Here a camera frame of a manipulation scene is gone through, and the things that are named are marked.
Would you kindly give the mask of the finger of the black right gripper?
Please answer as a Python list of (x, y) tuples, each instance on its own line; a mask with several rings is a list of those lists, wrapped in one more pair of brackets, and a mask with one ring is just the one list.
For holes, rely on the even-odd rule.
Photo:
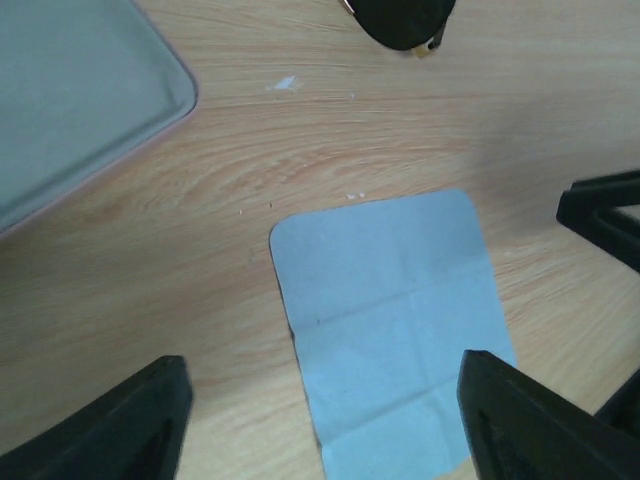
[(637, 370), (596, 412), (595, 417), (618, 430), (638, 430), (640, 370)]
[(639, 205), (639, 171), (574, 182), (560, 198), (556, 220), (639, 272), (639, 220), (620, 210)]

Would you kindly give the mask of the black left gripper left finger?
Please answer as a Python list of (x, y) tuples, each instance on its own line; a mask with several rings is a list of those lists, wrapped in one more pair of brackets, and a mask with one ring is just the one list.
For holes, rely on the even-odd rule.
[(1, 456), (3, 479), (173, 479), (193, 390), (186, 360), (162, 356)]

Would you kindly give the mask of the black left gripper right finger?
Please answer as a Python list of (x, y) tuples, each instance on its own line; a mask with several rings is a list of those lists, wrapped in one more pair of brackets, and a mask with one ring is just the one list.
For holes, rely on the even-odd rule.
[(457, 394), (480, 479), (639, 476), (639, 429), (600, 421), (488, 351), (465, 351)]

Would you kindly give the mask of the light blue cleaning cloth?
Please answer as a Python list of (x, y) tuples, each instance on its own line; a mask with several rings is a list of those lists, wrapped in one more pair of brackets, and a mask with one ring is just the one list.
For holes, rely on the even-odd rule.
[(270, 250), (329, 479), (434, 479), (469, 449), (466, 350), (514, 349), (476, 210), (443, 190), (292, 215)]

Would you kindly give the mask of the pink grey glasses case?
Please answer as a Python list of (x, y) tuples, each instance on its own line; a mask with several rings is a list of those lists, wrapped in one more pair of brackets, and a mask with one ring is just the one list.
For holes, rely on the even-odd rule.
[(196, 80), (132, 1), (1, 5), (1, 228), (11, 231), (195, 109)]

